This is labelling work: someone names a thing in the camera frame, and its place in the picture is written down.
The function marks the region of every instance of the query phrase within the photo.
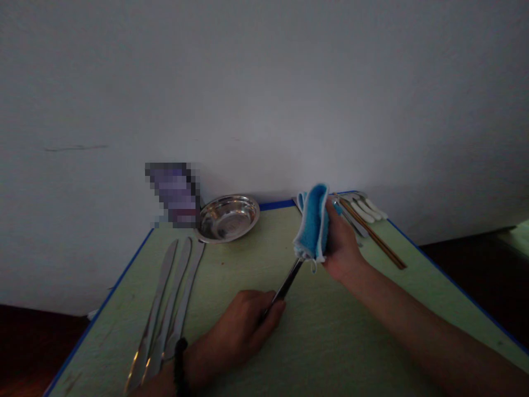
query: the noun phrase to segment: wooden chopsticks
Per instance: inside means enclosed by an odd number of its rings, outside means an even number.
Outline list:
[[[382,249],[382,251],[384,251],[384,253],[393,261],[393,263],[397,265],[400,270],[405,269],[407,266],[402,261],[402,259],[400,259],[397,254],[395,254],[393,250],[388,247],[387,244],[384,243],[384,241],[382,241],[382,239],[369,227],[369,225],[365,223],[365,221],[356,212],[354,212],[349,202],[338,196],[336,193],[333,193],[333,195],[340,200],[340,204],[342,204],[342,206],[347,210],[347,212],[349,212],[357,220],[357,222],[360,223],[368,231],[371,238],[377,243],[377,245]]]

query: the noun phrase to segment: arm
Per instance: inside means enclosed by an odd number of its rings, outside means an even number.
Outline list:
[[[195,394],[214,379],[240,366],[255,355],[279,324],[285,302],[275,302],[262,324],[261,314],[268,309],[275,292],[241,291],[209,332],[186,349],[183,371]],[[172,361],[130,397],[174,397]]]
[[[449,395],[528,395],[529,375],[446,322],[362,257],[352,228],[328,202],[329,274],[362,302]]]

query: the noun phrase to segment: white wall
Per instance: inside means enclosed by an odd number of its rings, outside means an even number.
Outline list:
[[[206,200],[361,189],[419,244],[529,218],[527,2],[32,3],[0,15],[0,303],[98,307],[151,161]]]

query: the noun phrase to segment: table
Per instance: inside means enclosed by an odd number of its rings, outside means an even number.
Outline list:
[[[259,222],[248,235],[228,244],[206,246],[183,330],[190,343],[217,321],[237,291],[277,289],[288,273],[300,214],[291,200],[262,205],[261,210]],[[363,239],[361,252],[370,264],[435,313],[529,373],[527,350],[391,221],[376,222],[373,230],[408,268],[398,270],[371,239]],[[175,238],[183,241],[188,235],[192,235],[191,230],[160,228],[149,232],[46,396],[122,395],[165,251]],[[179,244],[176,258],[182,246]],[[244,368],[220,378],[205,394],[331,393],[441,395],[345,288],[324,269],[313,275],[306,264],[287,295],[287,309],[278,329],[262,351]]]

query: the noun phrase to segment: blue table edge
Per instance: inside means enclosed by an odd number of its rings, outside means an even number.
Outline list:
[[[342,194],[342,193],[350,193],[350,192],[354,192],[355,190],[348,190],[348,191],[345,191],[345,192],[339,192],[339,194]],[[279,208],[288,208],[288,207],[294,207],[296,204],[294,203],[294,200],[290,199],[290,200],[283,200],[283,201],[274,201],[274,202],[270,202],[270,203],[264,203],[264,204],[259,204],[259,208],[261,211],[270,211],[270,210],[277,210]],[[402,232],[402,230],[400,230],[397,225],[395,225],[393,222],[391,222],[390,219],[387,220],[389,223],[391,223],[393,225],[393,227],[395,229],[398,230],[398,232],[403,235],[406,240],[408,240],[426,259],[428,259],[430,261],[430,263],[432,265],[434,265],[434,267],[439,270],[439,272],[441,272],[441,274],[443,276],[445,276],[448,281],[450,281],[457,289],[459,289],[459,291],[461,291],[461,293],[469,300],[471,301],[474,306],[476,306],[485,316],[487,316],[487,318],[492,321],[494,323],[495,326],[497,326],[511,341],[513,341],[515,343],[516,346],[518,346],[525,354],[527,354],[529,356],[529,349],[527,349],[527,347],[525,347],[522,343],[518,342],[518,340],[512,335],[510,334],[510,332],[508,332],[499,322],[496,321],[496,319],[494,317],[492,317],[485,309],[483,309],[475,300],[474,298],[472,298],[469,294],[467,294],[467,292],[461,288],[448,274],[445,273],[445,271],[438,265],[436,264],[421,248],[419,248],[408,236],[406,236],[404,234],[404,232]],[[61,369],[59,369],[59,372],[57,372],[57,375],[55,375],[55,377],[53,378],[53,381],[50,383],[50,385],[48,386],[48,388],[46,389],[46,391],[44,392],[44,395],[43,397],[48,397],[50,395],[50,393],[53,391],[53,388],[55,387],[55,385],[57,384],[58,380],[61,378],[61,375],[63,374],[64,370],[66,369],[66,367],[68,367],[68,364],[70,364],[70,361],[72,360],[73,356],[75,355],[75,353],[77,352],[77,350],[79,349],[79,347],[81,346],[81,344],[83,343],[84,339],[86,338],[86,336],[88,335],[88,333],[90,332],[90,330],[92,329],[92,326],[95,324],[95,322],[97,321],[98,317],[99,317],[99,314],[102,312],[102,310],[105,308],[107,302],[110,300],[110,298],[112,297],[112,294],[114,294],[114,291],[118,288],[118,286],[120,285],[121,283],[121,280],[123,280],[125,274],[127,273],[128,269],[131,267],[132,263],[134,262],[134,260],[136,259],[136,257],[138,256],[139,252],[142,250],[143,246],[145,245],[145,243],[147,242],[147,240],[149,239],[150,235],[152,234],[154,229],[151,229],[149,231],[149,233],[147,233],[147,236],[145,237],[145,239],[143,240],[142,244],[139,246],[138,250],[136,251],[136,253],[134,254],[134,256],[132,257],[131,261],[128,263],[127,267],[125,267],[125,270],[123,270],[123,273],[121,273],[121,276],[120,278],[117,279],[116,283],[114,284],[112,290],[110,291],[109,295],[106,297],[105,301],[103,302],[103,304],[101,305],[101,307],[99,308],[98,312],[95,314],[94,318],[92,319],[92,321],[90,322],[90,324],[88,324],[88,327],[87,329],[85,330],[85,332],[83,332],[81,338],[79,338],[79,340],[77,341],[75,347],[73,348],[72,352],[68,355],[68,357],[66,358],[64,364],[62,365]]]

